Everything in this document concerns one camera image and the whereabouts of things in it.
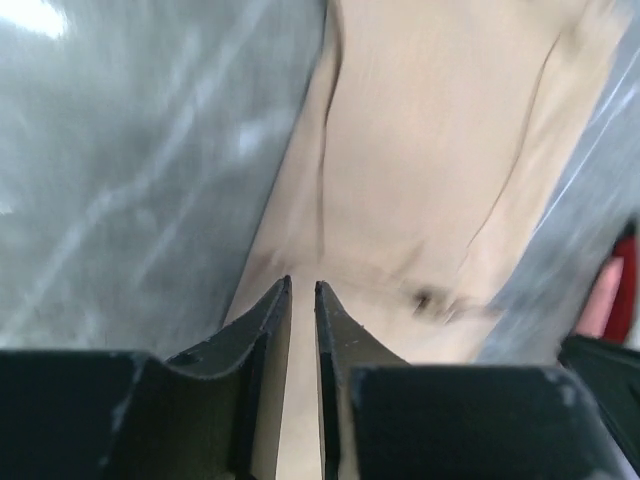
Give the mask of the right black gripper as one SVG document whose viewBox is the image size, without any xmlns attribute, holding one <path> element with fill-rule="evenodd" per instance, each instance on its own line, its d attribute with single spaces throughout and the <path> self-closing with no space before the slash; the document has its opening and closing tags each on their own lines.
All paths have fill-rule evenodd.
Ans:
<svg viewBox="0 0 640 480">
<path fill-rule="evenodd" d="M 601 264 L 591 289 L 601 268 L 611 259 L 616 241 L 627 233 L 636 234 L 639 274 L 639 221 L 630 217 Z M 562 341 L 558 354 L 560 364 L 578 375 L 595 397 L 605 426 L 635 475 L 639 474 L 639 351 L 627 342 L 631 339 L 633 328 L 639 323 L 636 320 L 638 312 L 639 276 L 634 323 L 624 344 L 609 342 L 603 335 L 595 338 L 575 333 L 581 312 L 573 329 Z"/>
</svg>

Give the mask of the pink folded shirt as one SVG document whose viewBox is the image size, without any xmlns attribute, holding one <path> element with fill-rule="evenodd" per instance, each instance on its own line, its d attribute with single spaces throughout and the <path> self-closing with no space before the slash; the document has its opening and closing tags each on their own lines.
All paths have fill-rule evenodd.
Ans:
<svg viewBox="0 0 640 480">
<path fill-rule="evenodd" d="M 603 335 L 618 291 L 623 260 L 607 260 L 601 268 L 574 328 L 578 335 L 599 338 Z"/>
</svg>

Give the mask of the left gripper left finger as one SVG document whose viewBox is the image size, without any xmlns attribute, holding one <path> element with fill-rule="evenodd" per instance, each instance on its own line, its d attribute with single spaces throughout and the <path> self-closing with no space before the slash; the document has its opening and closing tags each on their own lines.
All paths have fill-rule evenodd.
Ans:
<svg viewBox="0 0 640 480">
<path fill-rule="evenodd" d="M 168 360 L 134 351 L 5 350 L 5 479 L 272 479 L 289 278 Z"/>
</svg>

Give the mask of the red folded shirt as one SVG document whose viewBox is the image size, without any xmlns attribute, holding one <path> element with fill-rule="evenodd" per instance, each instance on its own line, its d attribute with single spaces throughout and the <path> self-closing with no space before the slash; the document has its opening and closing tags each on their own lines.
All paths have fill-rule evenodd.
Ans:
<svg viewBox="0 0 640 480">
<path fill-rule="evenodd" d="M 639 274 L 635 233 L 624 234 L 616 241 L 611 259 L 621 262 L 622 271 L 603 338 L 622 345 L 633 327 L 636 306 Z"/>
</svg>

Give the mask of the beige t shirt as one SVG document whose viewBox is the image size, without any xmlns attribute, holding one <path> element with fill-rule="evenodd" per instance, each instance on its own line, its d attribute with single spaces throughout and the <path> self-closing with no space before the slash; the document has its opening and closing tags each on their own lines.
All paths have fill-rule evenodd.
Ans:
<svg viewBox="0 0 640 480">
<path fill-rule="evenodd" d="M 314 287 L 402 359 L 473 361 L 601 96 L 614 1 L 332 1 L 231 311 L 293 283 L 276 475 L 322 475 Z"/>
</svg>

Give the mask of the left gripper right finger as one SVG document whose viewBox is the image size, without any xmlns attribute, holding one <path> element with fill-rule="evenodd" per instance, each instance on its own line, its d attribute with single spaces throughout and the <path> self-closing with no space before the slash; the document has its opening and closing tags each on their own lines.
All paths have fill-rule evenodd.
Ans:
<svg viewBox="0 0 640 480">
<path fill-rule="evenodd" d="M 624 479 L 595 400 L 558 367 L 413 366 L 315 287 L 327 479 Z"/>
</svg>

